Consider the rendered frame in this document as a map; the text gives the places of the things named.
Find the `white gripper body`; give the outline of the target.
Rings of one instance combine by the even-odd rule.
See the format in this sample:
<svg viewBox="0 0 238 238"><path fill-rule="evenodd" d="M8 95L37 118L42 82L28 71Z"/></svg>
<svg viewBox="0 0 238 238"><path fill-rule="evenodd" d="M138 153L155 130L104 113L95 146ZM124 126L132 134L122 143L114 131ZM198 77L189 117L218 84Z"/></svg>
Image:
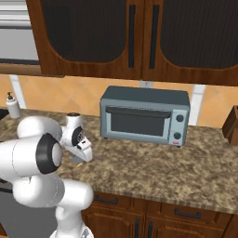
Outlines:
<svg viewBox="0 0 238 238"><path fill-rule="evenodd" d="M93 158L91 148L87 148L86 150L80 150L77 147L67 147L66 150L71 152L73 154L73 156L77 156L77 157L83 159L84 162L89 162Z"/></svg>

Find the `toaster oven glass door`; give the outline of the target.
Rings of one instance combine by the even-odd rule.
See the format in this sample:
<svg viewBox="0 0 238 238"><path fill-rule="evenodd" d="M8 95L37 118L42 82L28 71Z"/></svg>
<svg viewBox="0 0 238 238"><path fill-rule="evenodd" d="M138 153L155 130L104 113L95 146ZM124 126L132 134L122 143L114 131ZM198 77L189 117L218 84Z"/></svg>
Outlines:
<svg viewBox="0 0 238 238"><path fill-rule="evenodd" d="M115 113L109 113L109 115L112 131L160 137L164 135L165 120L170 119L170 117L158 118Z"/></svg>

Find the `wooden drawer front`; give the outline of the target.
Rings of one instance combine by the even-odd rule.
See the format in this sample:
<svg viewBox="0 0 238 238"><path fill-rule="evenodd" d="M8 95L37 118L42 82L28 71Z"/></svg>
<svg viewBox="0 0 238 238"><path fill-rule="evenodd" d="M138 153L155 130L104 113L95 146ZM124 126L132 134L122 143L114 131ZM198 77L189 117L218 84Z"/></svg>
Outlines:
<svg viewBox="0 0 238 238"><path fill-rule="evenodd" d="M109 207L113 209L120 209L125 210L133 213L144 213L146 211L146 204L147 202L145 200L139 199L139 198L133 198L123 195L117 195L117 194L110 194L105 192L96 192L95 195L98 194L102 198L107 199L114 199L118 198L118 204L106 204L98 201L93 201L93 205L101 206L101 207Z"/></svg>
<svg viewBox="0 0 238 238"><path fill-rule="evenodd" d="M201 212L201 219L196 218L186 218L175 215L175 207L178 207L180 212L192 213L196 214L197 212ZM219 229L224 229L228 224L231 214L221 213L212 210L205 210L201 208L189 207L184 205L172 205L161 203L158 205L157 213L159 215L164 216L165 218L171 218L180 221L186 221L194 224L201 224L205 226L215 227Z"/></svg>

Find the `wooden base cupboard door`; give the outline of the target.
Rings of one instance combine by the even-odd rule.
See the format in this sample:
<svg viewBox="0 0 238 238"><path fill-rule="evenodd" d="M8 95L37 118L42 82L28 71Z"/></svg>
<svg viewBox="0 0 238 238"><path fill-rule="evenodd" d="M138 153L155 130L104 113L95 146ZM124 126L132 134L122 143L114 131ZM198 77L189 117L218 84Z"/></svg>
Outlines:
<svg viewBox="0 0 238 238"><path fill-rule="evenodd" d="M143 215L93 207L82 216L95 238L134 238L135 221L139 218L139 238L143 237Z"/></svg>
<svg viewBox="0 0 238 238"><path fill-rule="evenodd" d="M146 217L145 238L149 221L153 222L152 238L224 238L223 229L150 216Z"/></svg>

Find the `grey toaster oven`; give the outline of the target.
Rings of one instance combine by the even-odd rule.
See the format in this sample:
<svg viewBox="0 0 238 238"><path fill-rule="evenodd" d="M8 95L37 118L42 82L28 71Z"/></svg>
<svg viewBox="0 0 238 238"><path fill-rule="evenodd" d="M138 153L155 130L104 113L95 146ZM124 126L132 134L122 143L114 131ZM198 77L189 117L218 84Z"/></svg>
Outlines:
<svg viewBox="0 0 238 238"><path fill-rule="evenodd" d="M104 138L129 139L153 142L181 147L185 144L189 116L190 100L187 91L167 90L128 86L109 86L100 99L100 134ZM111 130L111 116L106 107L138 108L171 112L169 120L165 120L164 135L151 136ZM184 120L178 122L176 117L183 115ZM174 134L180 133L181 138L175 139Z"/></svg>

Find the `white soap dispenser bottle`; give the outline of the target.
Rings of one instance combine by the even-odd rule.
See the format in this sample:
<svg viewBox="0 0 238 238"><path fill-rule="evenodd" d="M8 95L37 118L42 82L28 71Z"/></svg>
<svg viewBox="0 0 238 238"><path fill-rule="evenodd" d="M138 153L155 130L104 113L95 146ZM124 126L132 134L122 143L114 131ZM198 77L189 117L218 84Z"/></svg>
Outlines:
<svg viewBox="0 0 238 238"><path fill-rule="evenodd" d="M18 101L11 95L10 92L7 93L7 109L9 115L12 119L17 119L20 117L20 106Z"/></svg>

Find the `wooden glass-front cupboard door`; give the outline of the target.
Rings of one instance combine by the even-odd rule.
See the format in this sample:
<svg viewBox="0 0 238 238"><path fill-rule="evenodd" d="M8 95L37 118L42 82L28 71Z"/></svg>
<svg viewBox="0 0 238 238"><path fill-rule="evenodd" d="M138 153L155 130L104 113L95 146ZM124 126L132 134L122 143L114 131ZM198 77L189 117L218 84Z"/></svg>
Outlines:
<svg viewBox="0 0 238 238"><path fill-rule="evenodd" d="M41 72L140 79L144 0L26 0ZM129 6L136 6L128 67Z"/></svg>
<svg viewBox="0 0 238 238"><path fill-rule="evenodd" d="M150 69L153 5L160 8ZM238 86L238 0L145 0L142 77Z"/></svg>

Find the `grey range hood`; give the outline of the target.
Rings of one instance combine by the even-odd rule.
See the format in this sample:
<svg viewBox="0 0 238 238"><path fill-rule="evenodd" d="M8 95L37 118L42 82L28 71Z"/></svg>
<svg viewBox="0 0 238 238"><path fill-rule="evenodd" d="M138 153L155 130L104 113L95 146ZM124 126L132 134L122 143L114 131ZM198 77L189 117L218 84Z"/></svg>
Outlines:
<svg viewBox="0 0 238 238"><path fill-rule="evenodd" d="M42 74L26 0L0 0L0 73Z"/></svg>

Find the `brown wooden knife block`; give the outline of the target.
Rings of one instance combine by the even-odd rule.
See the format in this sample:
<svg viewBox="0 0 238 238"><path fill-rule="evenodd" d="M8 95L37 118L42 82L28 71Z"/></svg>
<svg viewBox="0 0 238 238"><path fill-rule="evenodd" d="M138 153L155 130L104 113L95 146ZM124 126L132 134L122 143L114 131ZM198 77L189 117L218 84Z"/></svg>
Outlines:
<svg viewBox="0 0 238 238"><path fill-rule="evenodd" d="M222 127L225 139L233 146L238 146L238 105L234 105Z"/></svg>

